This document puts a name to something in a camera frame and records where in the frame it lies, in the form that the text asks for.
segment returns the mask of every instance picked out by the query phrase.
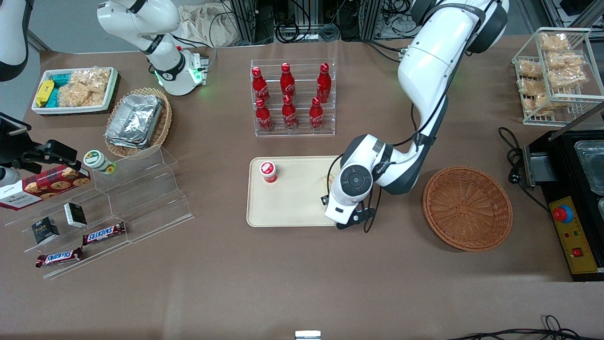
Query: cookie box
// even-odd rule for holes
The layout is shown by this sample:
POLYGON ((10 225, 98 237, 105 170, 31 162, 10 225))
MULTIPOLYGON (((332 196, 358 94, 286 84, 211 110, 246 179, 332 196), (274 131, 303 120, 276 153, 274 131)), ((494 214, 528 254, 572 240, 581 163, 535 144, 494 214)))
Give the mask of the cookie box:
POLYGON ((88 183, 90 183, 88 171, 84 169, 76 171, 65 165, 59 165, 39 175, 0 188, 0 207, 20 210, 88 183))

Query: control panel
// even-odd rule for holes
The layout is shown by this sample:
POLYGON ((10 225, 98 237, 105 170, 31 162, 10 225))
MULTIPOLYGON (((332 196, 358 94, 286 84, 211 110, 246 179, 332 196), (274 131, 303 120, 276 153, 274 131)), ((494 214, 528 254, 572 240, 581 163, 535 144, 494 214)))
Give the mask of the control panel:
POLYGON ((570 196, 550 203, 550 211, 571 273, 597 273, 596 261, 570 196))

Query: coca-cola bottle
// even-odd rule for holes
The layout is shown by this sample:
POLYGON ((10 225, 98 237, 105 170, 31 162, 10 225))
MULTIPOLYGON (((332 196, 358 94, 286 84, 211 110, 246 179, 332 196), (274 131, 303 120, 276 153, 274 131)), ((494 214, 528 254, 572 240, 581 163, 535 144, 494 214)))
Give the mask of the coca-cola bottle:
POLYGON ((296 100, 296 82, 294 76, 290 72, 289 64, 284 62, 281 64, 281 92, 292 96, 292 101, 296 100))
POLYGON ((283 122, 288 131, 293 131, 298 128, 298 119, 296 118, 296 108, 292 105, 292 96, 286 94, 283 96, 283 122))
POLYGON ((329 94, 332 91, 332 78, 329 76, 329 64, 321 64, 321 72, 316 79, 316 95, 321 99, 321 103, 327 103, 329 94))
POLYGON ((318 96, 312 99, 309 115, 310 128, 313 131, 321 131, 323 129, 323 108, 321 107, 321 99, 318 96))
POLYGON ((264 105, 264 99, 256 99, 256 120, 258 120, 258 126, 262 131, 272 131, 275 127, 271 121, 271 112, 264 105))
POLYGON ((265 103, 268 104, 268 102, 271 100, 271 95, 268 94, 268 84, 262 76, 262 72, 260 72, 260 67, 252 67, 252 76, 254 77, 252 87, 254 89, 256 99, 262 98, 264 99, 265 103))

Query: table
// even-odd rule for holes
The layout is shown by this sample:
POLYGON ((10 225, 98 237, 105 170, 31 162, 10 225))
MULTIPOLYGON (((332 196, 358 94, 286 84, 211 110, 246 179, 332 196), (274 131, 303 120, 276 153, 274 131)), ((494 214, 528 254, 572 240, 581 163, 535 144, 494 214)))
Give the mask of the table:
MULTIPOLYGON (((335 155, 371 133, 395 143, 411 134, 410 102, 397 64, 361 43, 271 44, 220 49, 208 85, 170 96, 164 146, 195 218, 44 281, 22 255, 18 230, 1 228, 0 332, 8 339, 291 339, 318 329, 324 339, 446 339, 513 327, 563 327, 604 336, 604 283, 570 283, 548 214, 507 182, 507 145, 547 128, 521 124, 512 56, 528 36, 508 36, 464 58, 449 90, 438 138, 408 195, 385 194, 373 229, 251 228, 249 162, 258 156, 335 155), (249 105, 250 59, 333 56, 338 63, 336 136, 257 139, 249 105), (500 247, 457 251, 427 225, 421 196, 437 170, 473 166, 501 183, 514 224, 500 247)), ((391 42, 404 46, 408 41, 391 42)), ((118 97, 157 87, 142 53, 42 53, 50 68, 113 66, 118 97)), ((37 141, 55 138, 80 152, 104 149, 107 115, 39 117, 37 141)))

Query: wicker basket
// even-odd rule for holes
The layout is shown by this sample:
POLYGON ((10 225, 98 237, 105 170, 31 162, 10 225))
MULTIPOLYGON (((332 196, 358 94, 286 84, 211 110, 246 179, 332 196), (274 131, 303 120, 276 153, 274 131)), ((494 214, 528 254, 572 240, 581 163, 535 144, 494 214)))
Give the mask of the wicker basket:
POLYGON ((484 172, 464 166, 430 178, 423 211, 440 238, 469 252, 497 247, 512 228, 512 204, 503 188, 484 172))
MULTIPOLYGON (((164 101, 164 106, 161 108, 160 116, 157 121, 157 125, 155 125, 155 131, 153 132, 153 136, 151 137, 149 147, 162 145, 165 141, 165 138, 168 136, 168 130, 170 129, 170 124, 172 123, 172 108, 170 107, 170 102, 168 102, 168 98, 166 98, 165 94, 163 94, 161 91, 156 90, 154 88, 141 88, 138 90, 134 90, 129 94, 141 94, 143 96, 152 94, 158 98, 161 98, 161 100, 164 101)), ((109 116, 107 127, 109 127, 109 124, 111 124, 111 121, 115 117, 115 112, 117 111, 117 108, 120 107, 120 104, 124 100, 124 98, 126 98, 126 96, 122 97, 122 99, 120 99, 120 101, 115 104, 114 109, 111 112, 111 116, 109 116)), ((109 149, 109 151, 111 151, 112 154, 120 157, 131 156, 143 150, 113 145, 107 140, 105 140, 105 144, 107 144, 107 148, 109 149)))

